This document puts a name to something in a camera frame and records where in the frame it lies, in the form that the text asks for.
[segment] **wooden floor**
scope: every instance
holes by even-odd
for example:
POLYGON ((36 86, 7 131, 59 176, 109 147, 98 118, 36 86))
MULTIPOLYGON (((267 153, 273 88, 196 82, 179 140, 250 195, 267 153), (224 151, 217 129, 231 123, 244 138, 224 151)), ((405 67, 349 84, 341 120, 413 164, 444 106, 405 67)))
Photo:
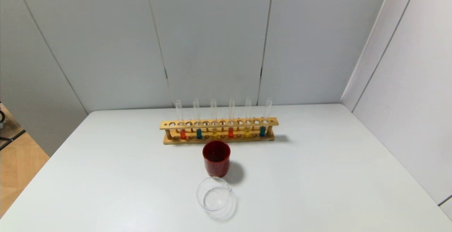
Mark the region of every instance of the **wooden floor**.
MULTIPOLYGON (((11 138, 22 128, 2 104, 0 108, 8 120, 0 136, 11 138)), ((0 151, 0 218, 48 159, 27 132, 0 151)))

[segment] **blue liquid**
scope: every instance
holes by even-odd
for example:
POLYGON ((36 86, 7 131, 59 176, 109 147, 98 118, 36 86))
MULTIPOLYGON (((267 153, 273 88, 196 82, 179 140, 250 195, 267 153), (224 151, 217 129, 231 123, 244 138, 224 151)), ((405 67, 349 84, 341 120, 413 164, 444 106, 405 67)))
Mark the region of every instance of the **blue liquid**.
POLYGON ((197 129, 197 130, 196 130, 196 138, 197 138, 197 139, 202 139, 202 132, 201 132, 201 129, 197 129))
POLYGON ((261 127, 260 127, 259 136, 265 137, 265 127, 264 127, 264 126, 261 126, 261 127))

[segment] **colored liquid in test tube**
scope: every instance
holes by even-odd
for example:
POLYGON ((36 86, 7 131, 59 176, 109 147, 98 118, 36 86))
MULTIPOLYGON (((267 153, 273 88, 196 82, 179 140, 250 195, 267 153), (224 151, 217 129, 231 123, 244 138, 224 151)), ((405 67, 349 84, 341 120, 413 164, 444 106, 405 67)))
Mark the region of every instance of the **colored liquid in test tube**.
MULTIPOLYGON (((193 100, 193 110, 195 111, 196 116, 196 125, 201 125, 201 114, 199 113, 199 100, 194 99, 193 100)), ((196 129, 196 138, 202 139, 202 131, 201 128, 196 129)))
MULTIPOLYGON (((245 101, 245 124, 251 123, 251 98, 247 97, 245 101)), ((250 127, 245 126, 245 133, 243 134, 244 137, 250 137, 250 127)))
MULTIPOLYGON (((184 125, 184 115, 182 114, 182 103, 180 100, 176 100, 176 113, 177 113, 177 120, 179 121, 179 126, 184 125)), ((187 139, 187 135, 185 134, 185 129, 181 129, 180 131, 180 138, 181 139, 187 139)))
MULTIPOLYGON (((216 100, 210 100, 210 114, 212 115, 212 124, 217 124, 216 122, 216 100)), ((212 129, 212 138, 216 139, 218 137, 218 132, 216 132, 216 128, 212 129)))
MULTIPOLYGON (((267 103, 265 104, 265 111, 263 113, 263 119, 267 120, 270 116, 270 110, 272 109, 273 100, 271 98, 267 99, 267 103)), ((260 127, 259 136, 265 137, 265 126, 260 127)))
MULTIPOLYGON (((234 124, 234 108, 236 107, 236 101, 234 98, 229 100, 229 124, 234 124)), ((234 137, 234 128, 229 127, 228 129, 228 137, 233 138, 234 137)))

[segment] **yellow liquid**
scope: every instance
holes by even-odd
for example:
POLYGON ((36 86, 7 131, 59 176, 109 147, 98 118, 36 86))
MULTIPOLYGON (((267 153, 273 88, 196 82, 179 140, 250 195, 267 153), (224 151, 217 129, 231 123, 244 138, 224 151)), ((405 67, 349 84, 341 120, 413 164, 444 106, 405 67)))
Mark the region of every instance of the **yellow liquid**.
POLYGON ((250 137, 250 128, 245 127, 245 133, 243 134, 244 137, 250 137))
POLYGON ((217 133, 216 133, 216 129, 212 129, 212 138, 216 139, 218 137, 217 133))

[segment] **black cable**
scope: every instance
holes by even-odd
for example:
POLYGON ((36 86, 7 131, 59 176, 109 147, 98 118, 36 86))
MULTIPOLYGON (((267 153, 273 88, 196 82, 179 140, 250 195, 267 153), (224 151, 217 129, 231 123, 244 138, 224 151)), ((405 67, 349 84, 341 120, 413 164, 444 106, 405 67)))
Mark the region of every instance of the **black cable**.
POLYGON ((1 145, 0 150, 3 150, 3 148, 5 148, 7 145, 9 145, 11 142, 13 142, 14 140, 16 140, 18 137, 20 137, 22 134, 24 134, 26 131, 22 130, 21 132, 19 132, 18 134, 16 134, 16 136, 14 136, 13 138, 10 138, 5 144, 1 145))

